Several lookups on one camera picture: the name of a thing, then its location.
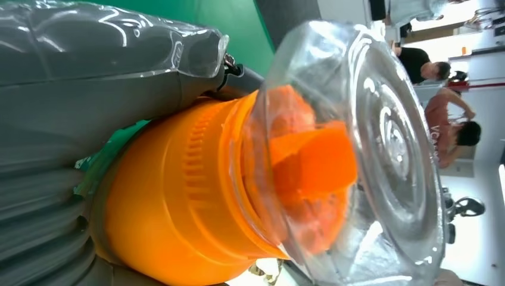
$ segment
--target dark hair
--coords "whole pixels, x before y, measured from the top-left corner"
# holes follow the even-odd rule
[[[457,134],[458,146],[475,146],[481,140],[481,126],[475,121],[464,122]]]
[[[439,80],[448,79],[449,74],[451,73],[451,65],[446,61],[437,62],[438,66],[438,74],[437,77]]]

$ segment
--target black shirt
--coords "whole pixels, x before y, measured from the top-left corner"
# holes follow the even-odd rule
[[[421,67],[429,63],[430,60],[428,54],[424,50],[417,48],[402,48],[398,58],[407,70],[407,74],[412,83],[415,84],[425,81],[421,76]]]

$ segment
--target orange bottle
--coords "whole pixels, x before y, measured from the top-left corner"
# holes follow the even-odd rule
[[[357,177],[351,144],[343,125],[315,130],[310,106],[293,89],[282,92],[285,98],[299,100],[307,113],[277,117],[275,132],[286,133],[270,142],[275,150],[272,160],[278,160],[273,163],[278,208],[285,207],[290,217],[307,224],[295,235],[309,251],[325,251],[343,220],[346,190]],[[279,220],[261,217],[264,212],[256,210],[264,205],[257,200],[259,186],[247,189],[254,180],[244,183],[251,170],[247,166],[251,150],[246,149],[252,142],[243,141],[254,132],[247,120],[255,99],[256,95],[231,102],[201,98],[193,108],[150,124],[128,147],[110,171],[114,179],[104,215],[109,248],[121,263],[168,285],[210,285],[240,275],[255,259],[287,259],[279,248],[288,238],[286,229],[276,224]],[[296,141],[306,142],[292,150],[284,148]],[[328,144],[339,148],[323,152]],[[321,162],[320,153],[334,154],[328,160],[351,154],[333,163],[348,170],[340,181],[321,181],[328,176],[300,168],[298,160]],[[283,181],[291,172],[297,172],[300,180]],[[313,179],[321,185],[316,189],[331,191],[310,189]],[[290,194],[294,189],[299,192]],[[330,195],[337,203],[322,206],[319,212],[329,214],[319,220],[327,233],[314,237],[313,229],[320,225],[310,225],[312,218],[302,205]]]

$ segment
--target white wall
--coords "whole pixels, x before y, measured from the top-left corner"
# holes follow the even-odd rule
[[[448,245],[442,267],[461,279],[487,286],[505,285],[505,202],[498,176],[498,164],[475,162],[474,178],[442,176],[454,199],[476,197],[486,213],[454,221],[456,243]]]

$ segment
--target transparent plastic bag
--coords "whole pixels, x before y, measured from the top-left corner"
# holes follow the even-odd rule
[[[0,19],[0,84],[175,71],[214,77],[229,42],[216,29],[84,2],[6,2]]]

